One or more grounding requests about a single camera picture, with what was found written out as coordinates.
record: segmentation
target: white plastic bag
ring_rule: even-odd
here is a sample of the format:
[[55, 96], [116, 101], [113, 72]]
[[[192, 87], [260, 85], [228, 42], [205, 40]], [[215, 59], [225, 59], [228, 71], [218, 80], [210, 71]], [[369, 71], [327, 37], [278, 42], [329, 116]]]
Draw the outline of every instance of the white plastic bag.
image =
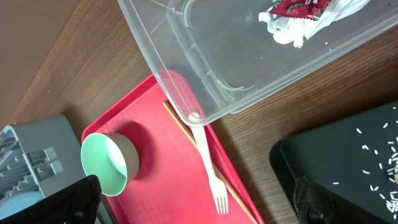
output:
[[274, 35], [274, 40], [280, 44], [294, 43], [301, 48], [304, 38], [307, 40], [332, 22], [350, 16], [361, 10], [370, 0], [332, 0], [317, 21], [297, 19], [271, 14], [273, 7], [259, 13], [259, 21], [266, 22], [268, 32]]

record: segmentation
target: wooden table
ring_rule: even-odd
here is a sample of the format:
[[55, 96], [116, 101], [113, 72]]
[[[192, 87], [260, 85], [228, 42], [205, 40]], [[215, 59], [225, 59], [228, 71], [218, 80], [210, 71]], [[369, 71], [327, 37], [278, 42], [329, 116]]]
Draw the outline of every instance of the wooden table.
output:
[[[297, 223], [269, 165], [282, 138], [398, 100], [398, 27], [214, 127], [266, 223]], [[10, 123], [64, 113], [77, 136], [151, 74], [116, 1], [81, 0]]]

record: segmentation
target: black cutting board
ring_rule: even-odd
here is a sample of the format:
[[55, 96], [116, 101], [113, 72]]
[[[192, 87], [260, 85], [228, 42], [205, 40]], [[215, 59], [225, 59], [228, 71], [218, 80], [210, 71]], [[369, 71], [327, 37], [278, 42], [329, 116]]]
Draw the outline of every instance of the black cutting board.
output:
[[[278, 142], [270, 160], [290, 202], [294, 179], [306, 175], [381, 219], [398, 223], [398, 217], [393, 219], [393, 213], [379, 195], [390, 200], [390, 192], [398, 191], [398, 185], [387, 174], [395, 165], [394, 161], [388, 164], [393, 154], [391, 146], [398, 152], [396, 107], [398, 101]], [[370, 185], [378, 186], [377, 192], [372, 192]]]

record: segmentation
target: fork handle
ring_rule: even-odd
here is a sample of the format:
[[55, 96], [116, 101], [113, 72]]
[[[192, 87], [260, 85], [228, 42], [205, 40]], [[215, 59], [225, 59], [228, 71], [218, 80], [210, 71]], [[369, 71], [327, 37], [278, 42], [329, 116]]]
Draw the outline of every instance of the fork handle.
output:
[[203, 163], [205, 164], [207, 175], [209, 176], [209, 179], [213, 178], [216, 176], [216, 174], [214, 172], [213, 163], [212, 163], [211, 157], [210, 157], [210, 151], [209, 151], [209, 146], [207, 144], [205, 129], [204, 129], [204, 127], [199, 127], [199, 128], [191, 127], [191, 130], [192, 130], [193, 137], [195, 138], [195, 141], [197, 142], [197, 146], [199, 149], [201, 159], [203, 160]]

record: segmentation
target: brown wall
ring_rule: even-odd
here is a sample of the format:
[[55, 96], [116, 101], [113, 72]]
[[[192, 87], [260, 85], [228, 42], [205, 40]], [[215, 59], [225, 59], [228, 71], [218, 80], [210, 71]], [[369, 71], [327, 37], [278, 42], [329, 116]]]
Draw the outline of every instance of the brown wall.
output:
[[0, 130], [77, 3], [78, 0], [0, 0]]

